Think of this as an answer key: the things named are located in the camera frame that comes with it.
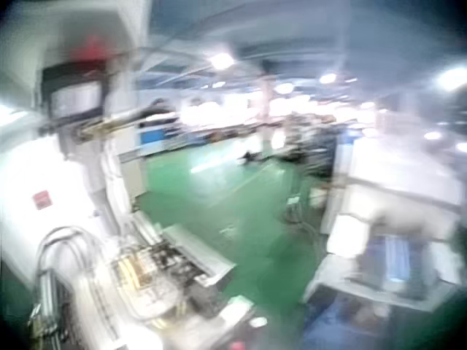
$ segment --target cable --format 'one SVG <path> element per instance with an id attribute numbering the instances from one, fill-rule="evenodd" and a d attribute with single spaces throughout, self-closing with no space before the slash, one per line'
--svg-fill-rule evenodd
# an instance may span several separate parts
<path id="1" fill-rule="evenodd" d="M 285 207 L 285 220 L 295 228 L 303 230 L 306 236 L 311 239 L 312 247 L 315 255 L 316 266 L 323 259 L 325 251 L 322 245 L 322 238 L 319 230 L 307 222 L 304 215 L 304 209 L 309 209 L 308 196 L 303 198 L 303 182 L 306 176 L 306 167 L 298 166 L 294 171 L 297 176 L 293 177 L 290 187 L 290 194 Z"/>

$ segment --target ceiling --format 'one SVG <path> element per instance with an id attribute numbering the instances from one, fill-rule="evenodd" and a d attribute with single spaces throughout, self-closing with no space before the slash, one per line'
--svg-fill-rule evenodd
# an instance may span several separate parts
<path id="1" fill-rule="evenodd" d="M 444 2 L 153 0 L 139 86 L 247 90 L 266 69 L 310 93 L 384 95 L 465 52 L 466 26 Z M 225 51 L 237 64 L 216 72 L 209 57 Z M 339 82 L 323 88 L 329 71 Z"/>

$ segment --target production line equipment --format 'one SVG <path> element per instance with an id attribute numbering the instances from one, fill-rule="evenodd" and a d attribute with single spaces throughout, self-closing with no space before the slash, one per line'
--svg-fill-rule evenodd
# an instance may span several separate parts
<path id="1" fill-rule="evenodd" d="M 87 175 L 104 173 L 107 186 L 89 190 L 104 233 L 62 226 L 41 242 L 29 322 L 34 348 L 251 348 L 267 321 L 245 297 L 221 294 L 234 264 L 183 227 L 154 226 L 121 204 L 129 199 L 113 184 L 119 176 L 107 143 L 145 113 L 104 117 L 110 86 L 106 61 L 43 71 L 42 134 L 56 136 L 63 156 Z M 84 152 L 89 143 L 98 152 Z"/>

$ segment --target industrial machine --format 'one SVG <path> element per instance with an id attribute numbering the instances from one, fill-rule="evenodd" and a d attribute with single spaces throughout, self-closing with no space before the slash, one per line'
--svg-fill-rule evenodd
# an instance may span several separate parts
<path id="1" fill-rule="evenodd" d="M 431 316 L 465 293 L 452 244 L 462 193 L 412 135 L 340 143 L 320 228 L 327 254 L 302 300 L 301 348 L 399 349 L 424 337 Z"/>
<path id="2" fill-rule="evenodd" d="M 265 322 L 250 322 L 255 310 L 248 299 L 226 299 L 220 293 L 234 264 L 182 227 L 152 226 L 119 182 L 122 176 L 109 146 L 112 132 L 143 120 L 148 112 L 106 116 L 108 63 L 66 62 L 42 74 L 41 101 L 48 119 L 41 134 L 57 137 L 66 161 L 82 166 L 101 232 L 62 226 L 42 239 L 30 319 L 34 347 L 246 346 Z M 151 115 L 170 112 L 151 108 Z M 95 190 L 102 179 L 104 189 Z M 38 209 L 51 205 L 47 191 L 35 201 Z"/>

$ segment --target green floor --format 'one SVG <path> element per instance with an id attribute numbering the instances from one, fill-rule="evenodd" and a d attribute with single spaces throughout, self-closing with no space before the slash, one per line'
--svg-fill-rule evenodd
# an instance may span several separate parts
<path id="1" fill-rule="evenodd" d="M 268 315 L 271 332 L 285 342 L 277 348 L 291 349 L 303 322 L 298 300 L 316 268 L 313 251 L 306 237 L 290 232 L 281 218 L 292 166 L 274 160 L 241 166 L 235 158 L 243 142 L 148 158 L 149 192 L 140 204 L 153 222 L 180 223 L 234 261 L 237 268 L 225 293 L 254 301 Z"/>

